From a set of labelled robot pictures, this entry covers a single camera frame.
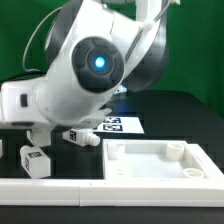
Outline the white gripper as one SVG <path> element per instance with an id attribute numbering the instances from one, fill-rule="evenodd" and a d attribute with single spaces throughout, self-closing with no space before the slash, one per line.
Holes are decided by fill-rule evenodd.
<path id="1" fill-rule="evenodd" d="M 0 90 L 0 129 L 52 129 L 35 102 L 38 81 L 5 82 Z"/>

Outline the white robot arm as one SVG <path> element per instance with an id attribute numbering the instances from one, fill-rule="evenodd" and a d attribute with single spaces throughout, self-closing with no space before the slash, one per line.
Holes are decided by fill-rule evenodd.
<path id="1" fill-rule="evenodd" d="M 70 0 L 56 9 L 45 42 L 48 70 L 3 82 L 0 129 L 94 128 L 121 85 L 141 91 L 158 82 L 167 60 L 167 11 L 180 0 L 130 1 L 135 19 L 111 8 L 125 0 Z"/>

